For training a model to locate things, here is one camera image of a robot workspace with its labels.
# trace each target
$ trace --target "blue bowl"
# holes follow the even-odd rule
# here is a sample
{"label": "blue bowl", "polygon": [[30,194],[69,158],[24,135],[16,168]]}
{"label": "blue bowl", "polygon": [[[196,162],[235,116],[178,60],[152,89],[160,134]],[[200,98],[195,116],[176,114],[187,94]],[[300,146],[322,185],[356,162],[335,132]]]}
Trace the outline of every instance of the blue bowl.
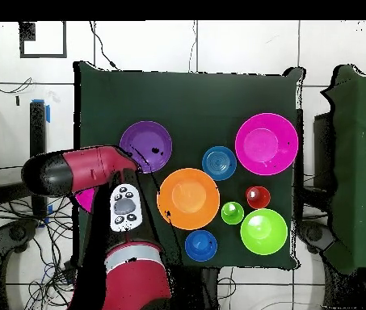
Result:
{"label": "blue bowl", "polygon": [[229,178],[238,165],[234,153],[225,146],[214,146],[203,156],[203,171],[215,181]]}
{"label": "blue bowl", "polygon": [[216,254],[217,240],[210,232],[197,229],[188,234],[185,248],[188,257],[196,262],[206,262]]}

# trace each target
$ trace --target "chair wheel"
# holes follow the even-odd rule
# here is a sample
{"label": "chair wheel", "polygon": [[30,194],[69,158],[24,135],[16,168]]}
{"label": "chair wheel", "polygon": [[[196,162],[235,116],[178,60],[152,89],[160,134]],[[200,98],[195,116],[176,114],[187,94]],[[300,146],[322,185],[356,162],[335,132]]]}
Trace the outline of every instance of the chair wheel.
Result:
{"label": "chair wheel", "polygon": [[22,253],[27,249],[27,242],[19,247],[15,248],[15,253]]}
{"label": "chair wheel", "polygon": [[311,253],[311,254],[318,254],[318,249],[316,247],[313,247],[313,246],[310,246],[310,245],[306,245],[306,247],[308,248],[308,251]]}

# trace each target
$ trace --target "floor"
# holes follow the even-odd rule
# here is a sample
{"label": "floor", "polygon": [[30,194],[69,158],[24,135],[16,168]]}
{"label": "floor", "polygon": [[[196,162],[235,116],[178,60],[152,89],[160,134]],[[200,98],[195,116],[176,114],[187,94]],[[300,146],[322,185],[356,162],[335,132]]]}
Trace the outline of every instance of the floor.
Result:
{"label": "floor", "polygon": [[[355,64],[366,73],[366,21],[152,21],[96,22],[103,52],[121,69],[186,73],[282,74],[306,69],[302,89],[305,125],[305,173],[313,174],[313,118],[328,112],[320,94],[330,84],[334,67]],[[112,69],[101,53],[89,22],[67,22],[67,58],[19,58],[19,26],[0,23],[0,90],[32,85],[15,94],[0,91],[0,168],[22,165],[29,157],[29,103],[41,98],[50,105],[47,150],[73,147],[73,61],[89,61]],[[38,22],[36,41],[25,42],[25,53],[62,53],[61,22]],[[0,184],[20,180],[20,168],[0,170]],[[0,225],[6,222],[0,219]],[[69,233],[58,240],[63,261],[72,253]],[[44,228],[36,239],[50,261],[50,240]],[[294,271],[227,267],[218,286],[221,310],[319,310],[324,293],[323,263],[297,239],[301,267]],[[230,277],[236,285],[230,284]],[[23,310],[36,280],[43,282],[44,263],[31,243],[11,256],[7,292],[11,310]],[[64,310],[51,307],[50,310]]]}

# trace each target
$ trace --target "green plate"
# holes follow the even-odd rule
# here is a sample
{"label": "green plate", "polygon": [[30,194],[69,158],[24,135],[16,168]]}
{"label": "green plate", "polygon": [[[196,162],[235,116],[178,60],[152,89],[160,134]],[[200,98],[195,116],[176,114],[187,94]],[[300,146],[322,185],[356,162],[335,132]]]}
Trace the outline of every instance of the green plate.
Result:
{"label": "green plate", "polygon": [[240,228],[243,244],[251,252],[268,255],[282,248],[288,237],[284,218],[271,209],[258,209],[250,213]]}

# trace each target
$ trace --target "cup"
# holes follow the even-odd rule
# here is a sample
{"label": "cup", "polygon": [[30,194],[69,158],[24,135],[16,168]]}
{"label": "cup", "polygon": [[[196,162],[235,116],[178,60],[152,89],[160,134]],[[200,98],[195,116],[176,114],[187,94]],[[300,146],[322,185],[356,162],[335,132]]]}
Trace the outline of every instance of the cup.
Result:
{"label": "cup", "polygon": [[270,203],[270,192],[264,186],[251,186],[246,190],[246,199],[253,209],[262,209]]}
{"label": "cup", "polygon": [[244,217],[244,209],[240,203],[227,202],[221,208],[221,218],[227,224],[239,224]]}

